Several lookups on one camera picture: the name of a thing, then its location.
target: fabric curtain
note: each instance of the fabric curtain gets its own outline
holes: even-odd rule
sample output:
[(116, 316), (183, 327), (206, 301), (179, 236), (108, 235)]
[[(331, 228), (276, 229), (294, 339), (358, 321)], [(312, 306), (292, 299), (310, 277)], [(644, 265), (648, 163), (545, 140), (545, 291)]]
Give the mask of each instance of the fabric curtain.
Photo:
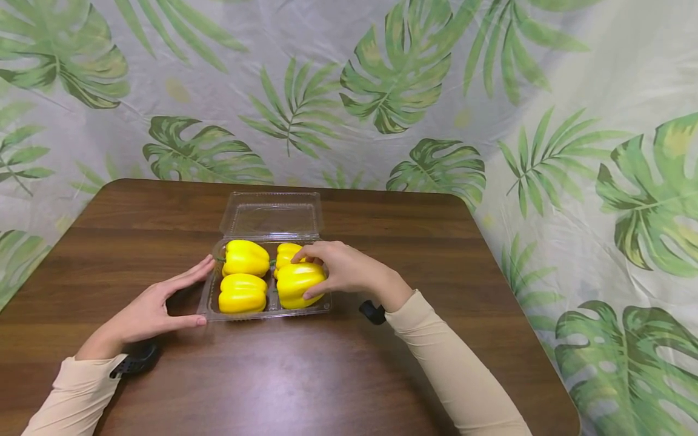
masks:
[(116, 179), (451, 193), (586, 434), (698, 433), (695, 2), (0, 3), (0, 308)]

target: wrist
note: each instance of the wrist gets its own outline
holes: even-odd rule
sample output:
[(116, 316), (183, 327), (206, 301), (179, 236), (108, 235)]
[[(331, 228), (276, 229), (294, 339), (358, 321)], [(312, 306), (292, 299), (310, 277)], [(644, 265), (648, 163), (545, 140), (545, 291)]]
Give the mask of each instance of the wrist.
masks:
[(97, 329), (75, 354), (75, 360), (103, 360), (113, 359), (121, 354), (124, 343), (115, 335), (109, 334), (103, 329)]
[(373, 295), (389, 313), (400, 310), (413, 293), (412, 287), (393, 269), (389, 269), (385, 277), (373, 289)]

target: forearm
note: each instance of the forearm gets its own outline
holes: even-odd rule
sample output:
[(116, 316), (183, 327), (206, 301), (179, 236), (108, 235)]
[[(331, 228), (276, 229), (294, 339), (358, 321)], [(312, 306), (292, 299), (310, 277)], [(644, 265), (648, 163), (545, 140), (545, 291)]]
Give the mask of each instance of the forearm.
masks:
[(386, 313), (462, 435), (529, 435), (504, 388), (419, 293)]
[(119, 384), (109, 374), (126, 357), (76, 361), (69, 357), (22, 436), (89, 436)]

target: wood grain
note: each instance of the wood grain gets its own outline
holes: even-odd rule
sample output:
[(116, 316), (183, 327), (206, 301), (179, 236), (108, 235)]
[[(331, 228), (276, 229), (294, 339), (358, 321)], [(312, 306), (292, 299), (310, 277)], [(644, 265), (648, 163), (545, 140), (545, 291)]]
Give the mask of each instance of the wood grain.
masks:
[[(320, 192), (323, 239), (349, 243), (419, 288), (534, 435), (579, 433), (577, 411), (458, 198), (124, 179), (97, 194), (0, 314), (0, 435), (22, 431), (59, 362), (97, 326), (210, 251), (234, 190)], [(170, 310), (194, 313), (200, 292), (176, 294)], [(364, 319), (358, 296), (334, 302), (326, 315), (160, 338), (156, 369), (121, 383), (98, 434), (455, 434), (390, 327)]]

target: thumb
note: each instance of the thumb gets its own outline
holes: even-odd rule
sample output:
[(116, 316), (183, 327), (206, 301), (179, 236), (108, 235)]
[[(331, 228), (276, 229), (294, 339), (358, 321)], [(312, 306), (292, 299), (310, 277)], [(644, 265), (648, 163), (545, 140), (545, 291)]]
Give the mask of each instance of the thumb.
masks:
[(332, 282), (330, 282), (329, 279), (308, 288), (308, 290), (303, 294), (303, 300), (309, 300), (320, 294), (326, 294), (328, 292), (332, 292)]
[(205, 326), (206, 317), (204, 315), (186, 315), (183, 317), (168, 317), (164, 326), (164, 331), (175, 331), (182, 329), (192, 329), (194, 327)]

